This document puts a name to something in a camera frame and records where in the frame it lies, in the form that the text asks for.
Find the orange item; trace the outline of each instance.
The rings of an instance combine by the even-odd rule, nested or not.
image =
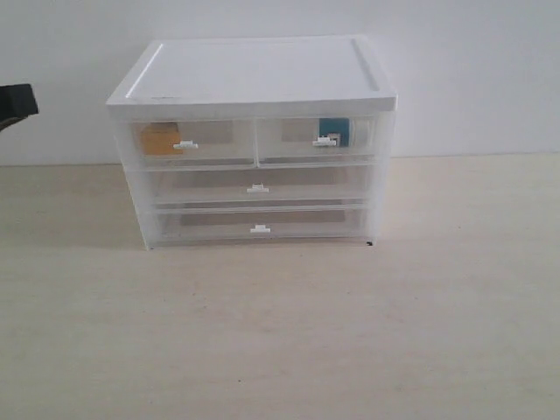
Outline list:
[[[173,122],[150,124],[140,134],[144,155],[180,155],[181,149],[173,149],[173,145],[180,142],[179,128]]]

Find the white wall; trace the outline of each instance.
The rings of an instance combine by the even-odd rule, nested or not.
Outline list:
[[[0,14],[0,84],[40,115],[0,165],[116,162],[105,100],[154,38],[369,32],[399,91],[394,154],[560,150],[552,0],[20,0]]]
[[[560,151],[560,2],[382,0],[373,16],[394,155]]]
[[[367,0],[17,0],[0,10],[0,85],[40,114],[0,135],[0,165],[117,162],[104,103],[157,38],[364,32]]]

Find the black object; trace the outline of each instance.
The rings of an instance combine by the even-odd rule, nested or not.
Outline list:
[[[38,113],[32,85],[0,87],[0,131]]]

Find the drawer handle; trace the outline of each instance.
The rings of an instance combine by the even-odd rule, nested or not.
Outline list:
[[[313,146],[315,147],[336,147],[338,143],[336,140],[331,139],[330,137],[317,137],[317,140],[313,142]]]
[[[270,227],[266,227],[266,225],[255,225],[250,230],[251,234],[269,234]]]
[[[199,144],[194,143],[193,140],[181,141],[178,144],[173,145],[173,149],[198,149]]]
[[[253,184],[247,189],[248,193],[268,193],[269,189],[264,186],[264,184]]]

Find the small drawer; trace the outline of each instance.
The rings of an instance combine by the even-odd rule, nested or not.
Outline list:
[[[374,159],[375,118],[261,120],[256,135],[263,165],[363,162]]]
[[[237,171],[127,171],[136,190],[156,205],[260,200],[367,198],[373,166]]]
[[[255,130],[250,121],[137,123],[133,132],[148,167],[255,162]]]
[[[365,209],[267,211],[259,213],[155,213],[153,246],[204,240],[366,236]]]

